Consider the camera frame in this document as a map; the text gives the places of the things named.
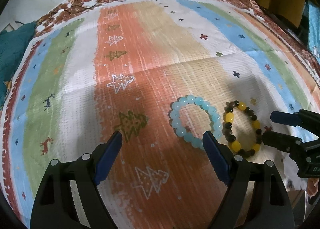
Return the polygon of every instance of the cross print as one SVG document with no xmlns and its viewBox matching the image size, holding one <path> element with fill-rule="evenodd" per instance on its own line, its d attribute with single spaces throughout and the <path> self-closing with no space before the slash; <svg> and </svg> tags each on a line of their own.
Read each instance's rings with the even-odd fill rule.
<svg viewBox="0 0 320 229">
<path fill-rule="evenodd" d="M 265 128 L 266 131 L 272 131 L 273 130 L 271 126 L 270 127 L 265 126 L 264 128 Z"/>
<path fill-rule="evenodd" d="M 240 77 L 240 73 L 236 72 L 236 71 L 233 71 L 233 76 L 239 78 Z"/>
<path fill-rule="evenodd" d="M 201 34 L 200 38 L 201 38 L 201 39 L 205 39 L 205 40 L 207 40 L 207 39 L 208 39 L 208 36 L 207 36 L 207 35 L 203 35 L 203 34 Z"/>
</svg>

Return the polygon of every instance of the colorful striped cloth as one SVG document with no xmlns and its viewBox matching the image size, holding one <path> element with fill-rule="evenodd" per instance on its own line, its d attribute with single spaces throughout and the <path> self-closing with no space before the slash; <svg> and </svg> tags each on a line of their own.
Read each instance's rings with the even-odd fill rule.
<svg viewBox="0 0 320 229">
<path fill-rule="evenodd" d="M 14 76 L 1 117 L 0 182 L 25 225 L 49 161 L 76 160 L 120 130 L 123 147 L 99 186 L 117 226 L 207 228 L 226 187 L 206 154 L 170 125 L 171 104 L 185 95 L 201 96 L 221 116 L 227 102 L 243 101 L 263 131 L 314 139 L 270 121 L 274 110 L 319 112 L 320 90 L 311 67 L 252 12 L 213 0 L 111 5 L 33 39 Z M 197 106 L 180 117 L 199 138 L 211 129 Z M 246 115 L 235 111 L 232 129 L 250 149 L 255 133 Z M 281 158 L 262 145 L 250 161 L 274 160 L 284 181 L 303 187 Z"/>
</svg>

